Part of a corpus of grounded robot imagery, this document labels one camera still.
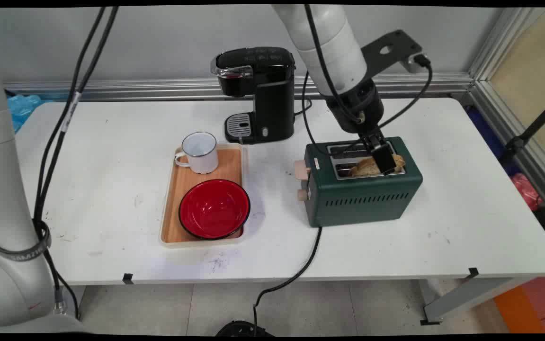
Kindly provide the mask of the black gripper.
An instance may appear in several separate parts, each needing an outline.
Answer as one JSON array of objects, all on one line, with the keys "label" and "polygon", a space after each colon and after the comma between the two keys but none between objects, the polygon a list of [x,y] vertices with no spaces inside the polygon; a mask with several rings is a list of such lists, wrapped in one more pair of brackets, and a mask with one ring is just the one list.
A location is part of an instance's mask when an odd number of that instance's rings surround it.
[{"label": "black gripper", "polygon": [[391,145],[378,135],[380,133],[378,124],[384,114],[384,106],[374,81],[372,79],[363,81],[339,96],[351,116],[364,120],[362,123],[355,123],[345,115],[345,111],[333,96],[326,96],[327,107],[341,129],[347,133],[361,134],[360,141],[363,148],[370,151],[383,175],[395,172],[396,162],[393,159]]}]

